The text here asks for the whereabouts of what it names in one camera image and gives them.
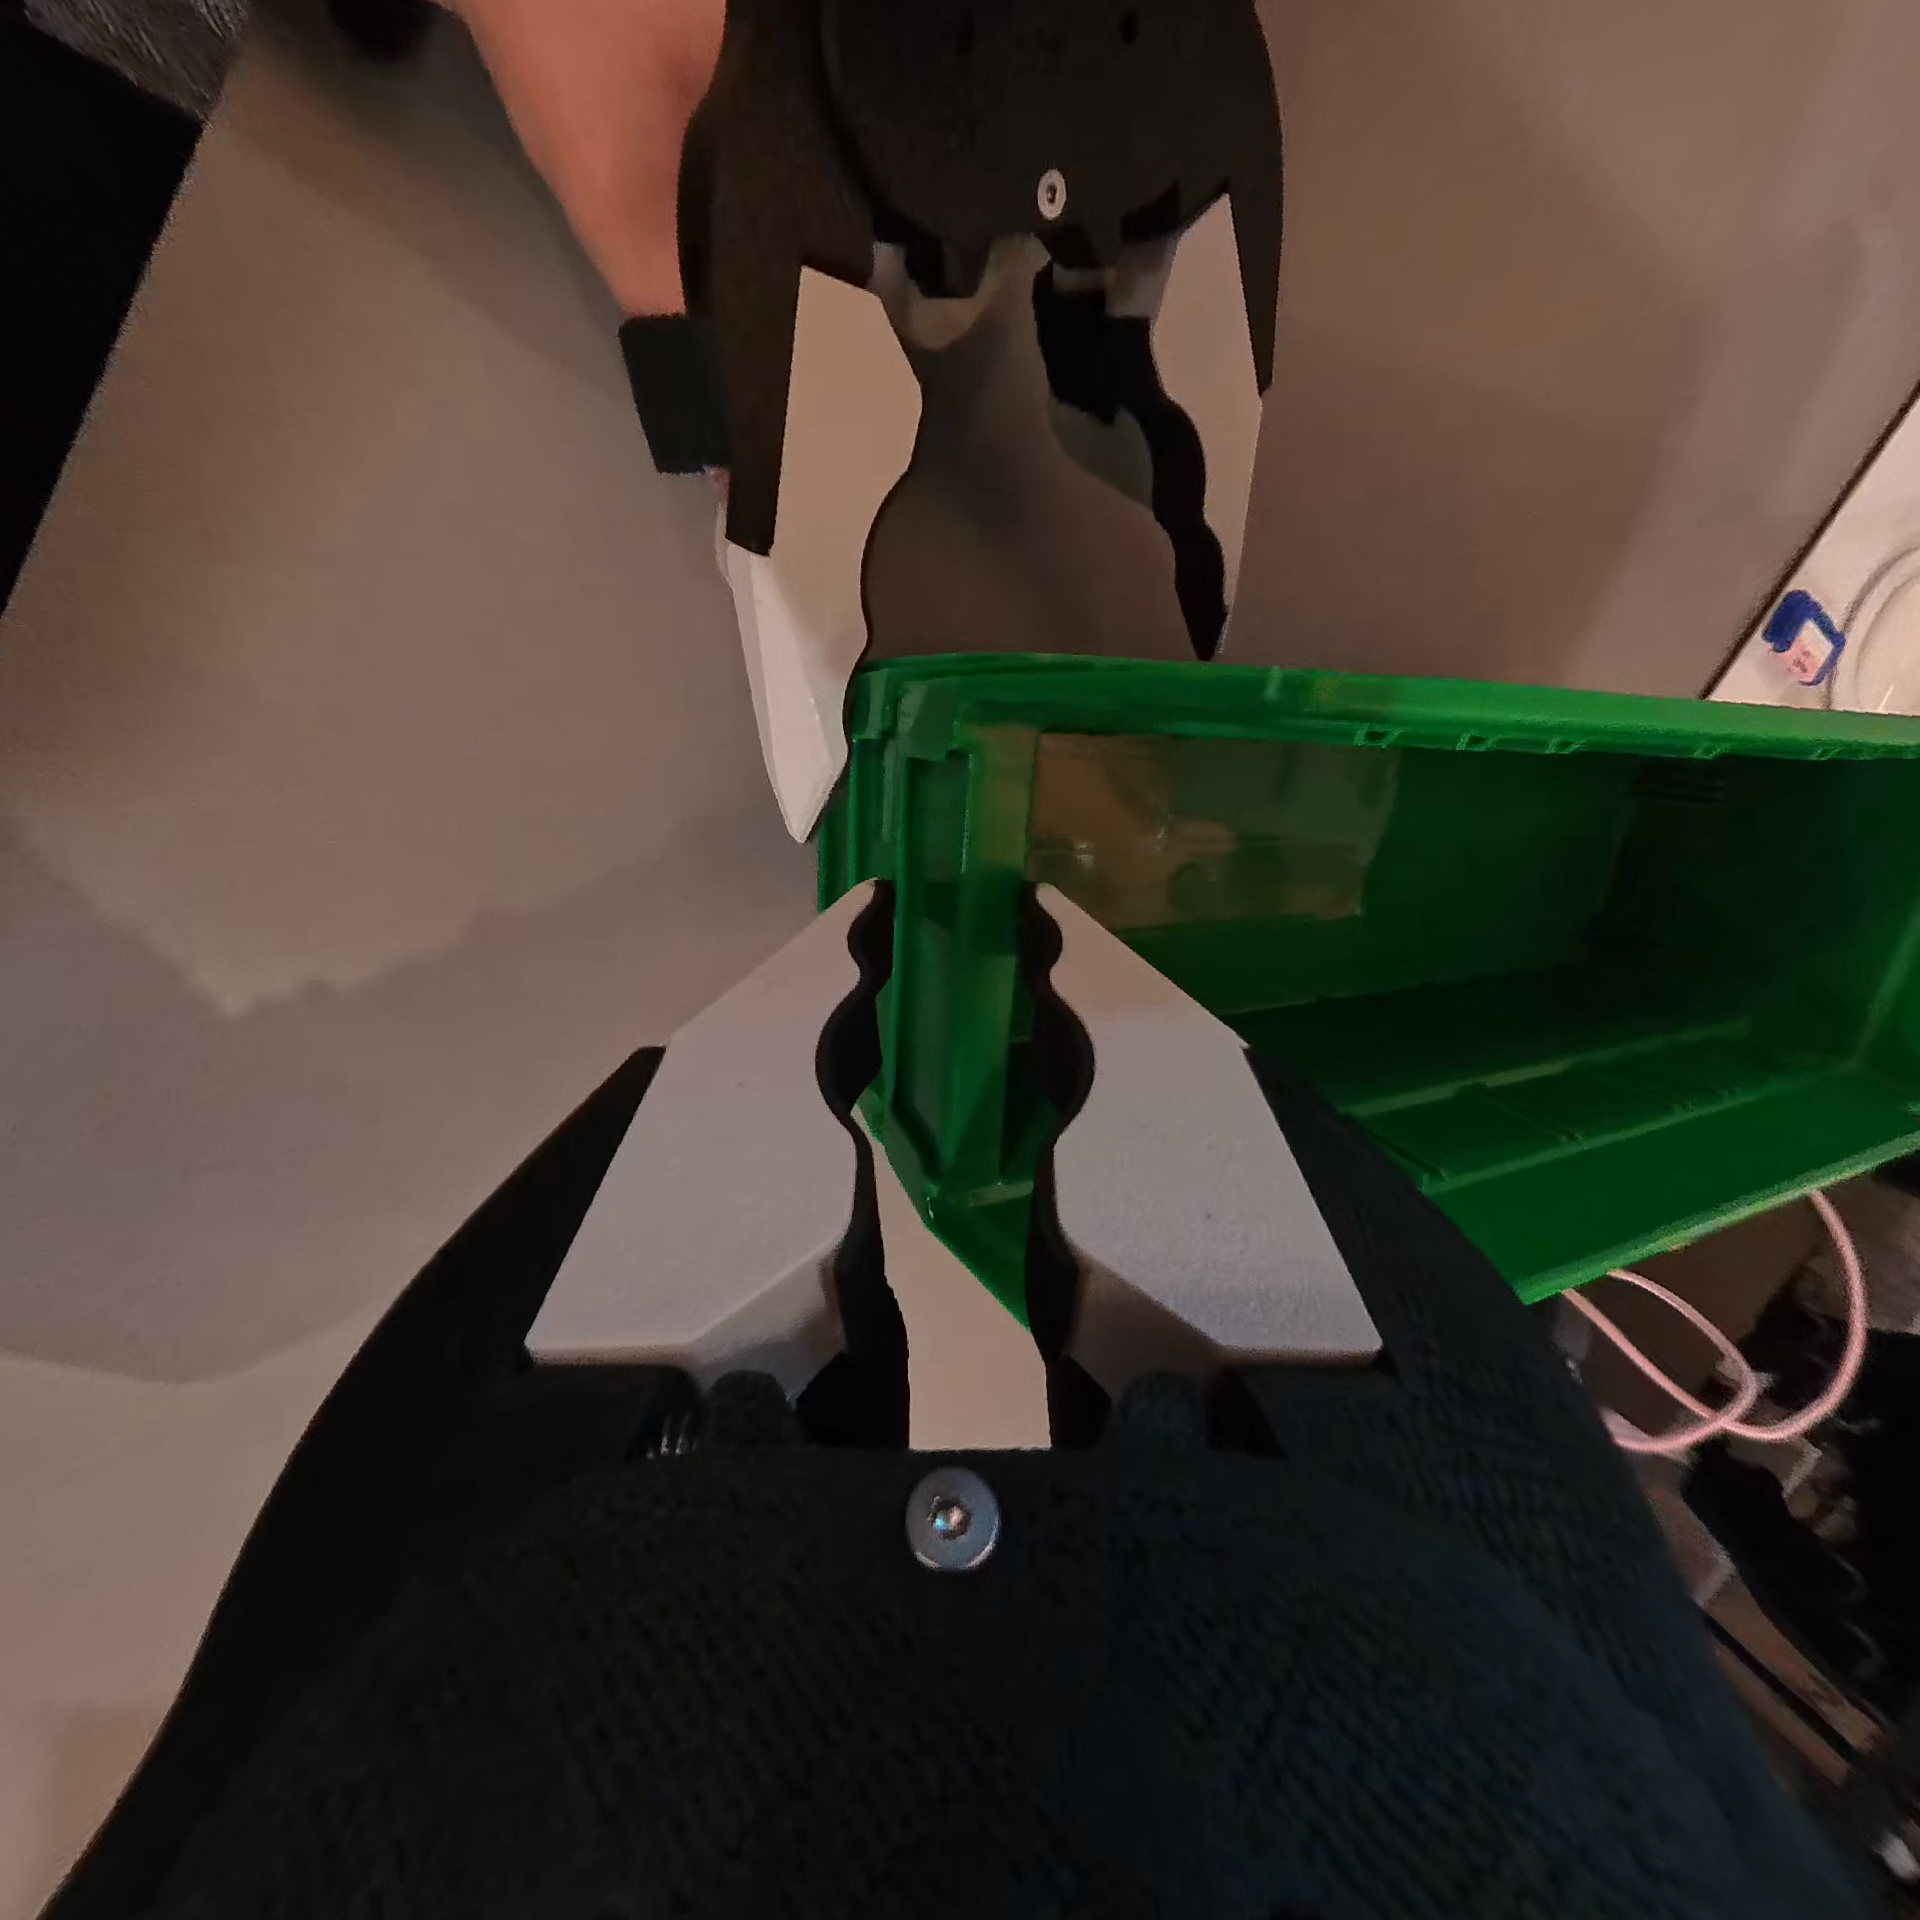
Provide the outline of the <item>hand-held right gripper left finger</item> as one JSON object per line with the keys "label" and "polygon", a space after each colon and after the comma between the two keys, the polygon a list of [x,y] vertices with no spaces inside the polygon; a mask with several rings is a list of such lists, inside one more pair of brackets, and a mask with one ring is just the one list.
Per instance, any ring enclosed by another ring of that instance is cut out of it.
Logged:
{"label": "hand-held right gripper left finger", "polygon": [[543,1366],[781,1387],[825,1444],[904,1449],[874,1148],[895,890],[865,881],[664,1049],[537,1312]]}

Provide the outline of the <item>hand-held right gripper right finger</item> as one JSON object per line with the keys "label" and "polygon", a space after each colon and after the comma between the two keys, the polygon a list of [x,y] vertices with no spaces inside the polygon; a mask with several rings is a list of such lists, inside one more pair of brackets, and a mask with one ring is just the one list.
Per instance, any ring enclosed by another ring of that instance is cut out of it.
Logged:
{"label": "hand-held right gripper right finger", "polygon": [[1250,1380],[1357,1374],[1382,1336],[1236,1033],[1054,885],[1022,892],[1043,1102],[1022,1305],[1048,1437],[1096,1443],[1143,1380],[1238,1437]]}

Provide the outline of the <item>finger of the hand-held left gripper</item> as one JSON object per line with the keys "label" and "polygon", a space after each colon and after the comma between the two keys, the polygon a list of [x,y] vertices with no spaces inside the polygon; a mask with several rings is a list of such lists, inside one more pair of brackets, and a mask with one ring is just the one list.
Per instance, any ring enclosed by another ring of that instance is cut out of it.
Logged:
{"label": "finger of the hand-held left gripper", "polygon": [[866,286],[801,271],[775,533],[766,551],[733,535],[718,545],[765,770],[796,842],[849,767],[852,672],[870,647],[868,549],[920,436],[915,361],[965,338],[994,295],[987,271],[970,299],[928,297],[890,244],[876,246]]}
{"label": "finger of the hand-held left gripper", "polygon": [[1155,520],[1188,649],[1220,659],[1265,416],[1232,199],[1113,267],[1045,265],[1031,303],[1059,444]]}

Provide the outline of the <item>person's left hand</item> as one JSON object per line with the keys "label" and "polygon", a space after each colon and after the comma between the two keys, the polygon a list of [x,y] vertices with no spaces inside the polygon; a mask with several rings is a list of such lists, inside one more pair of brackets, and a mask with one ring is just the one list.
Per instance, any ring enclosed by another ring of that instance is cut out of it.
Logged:
{"label": "person's left hand", "polygon": [[456,3],[528,161],[623,319],[686,308],[679,183],[723,3]]}

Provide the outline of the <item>small blue plastic object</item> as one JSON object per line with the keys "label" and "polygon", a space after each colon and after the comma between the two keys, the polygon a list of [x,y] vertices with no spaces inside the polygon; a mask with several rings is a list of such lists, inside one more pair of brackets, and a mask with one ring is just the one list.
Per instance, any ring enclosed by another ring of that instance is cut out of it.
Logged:
{"label": "small blue plastic object", "polygon": [[1827,689],[1848,647],[1844,627],[1807,588],[1787,590],[1758,637],[1789,683],[1800,689]]}

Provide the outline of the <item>white device with blue label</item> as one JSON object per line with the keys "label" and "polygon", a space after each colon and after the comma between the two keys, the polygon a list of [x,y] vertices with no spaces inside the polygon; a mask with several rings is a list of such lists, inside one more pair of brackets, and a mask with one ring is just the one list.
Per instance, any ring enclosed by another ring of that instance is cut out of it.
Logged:
{"label": "white device with blue label", "polygon": [[[1846,637],[1830,685],[1789,683],[1760,634],[1792,590],[1812,593]],[[1723,704],[1918,714],[1918,398],[1870,448],[1708,690]]]}

